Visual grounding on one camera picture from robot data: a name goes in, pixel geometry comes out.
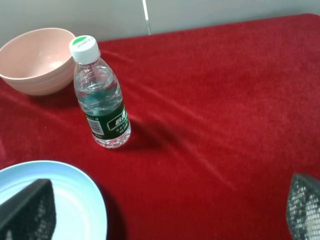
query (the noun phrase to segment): red tablecloth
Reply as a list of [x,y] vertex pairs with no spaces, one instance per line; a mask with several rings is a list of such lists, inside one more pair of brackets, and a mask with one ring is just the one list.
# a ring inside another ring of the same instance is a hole
[[93,141],[70,85],[29,97],[0,83],[0,168],[79,167],[101,187],[111,240],[289,240],[292,174],[320,178],[320,17],[100,43],[131,120]]

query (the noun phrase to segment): plate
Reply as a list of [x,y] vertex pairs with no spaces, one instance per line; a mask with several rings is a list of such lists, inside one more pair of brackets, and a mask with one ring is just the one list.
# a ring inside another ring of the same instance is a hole
[[37,179],[52,181],[56,227],[52,240],[106,240],[107,211],[94,181],[58,161],[29,161],[0,171],[0,204]]

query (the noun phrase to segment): green label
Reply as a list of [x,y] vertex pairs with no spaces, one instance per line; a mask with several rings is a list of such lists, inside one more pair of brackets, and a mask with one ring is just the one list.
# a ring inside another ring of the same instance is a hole
[[120,137],[129,127],[128,114],[125,105],[121,105],[112,113],[103,116],[86,114],[92,134],[98,139],[111,140]]
[[76,39],[73,41],[72,45],[76,45],[77,43],[85,40],[86,38],[87,38],[86,36],[78,37],[78,38],[76,38]]

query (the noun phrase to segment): water bottle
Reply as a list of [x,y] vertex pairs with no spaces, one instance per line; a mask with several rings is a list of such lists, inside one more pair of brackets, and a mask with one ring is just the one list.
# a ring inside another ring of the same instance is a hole
[[73,39],[69,48],[76,63],[74,90],[95,141],[105,148],[118,148],[130,136],[131,126],[118,79],[100,58],[95,38]]

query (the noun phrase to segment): gray textured object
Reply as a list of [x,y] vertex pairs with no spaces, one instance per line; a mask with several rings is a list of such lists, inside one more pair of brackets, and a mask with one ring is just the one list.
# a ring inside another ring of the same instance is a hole
[[320,181],[306,174],[292,177],[286,221],[293,240],[320,240]]
[[56,227],[52,183],[38,179],[0,205],[0,240],[50,240]]

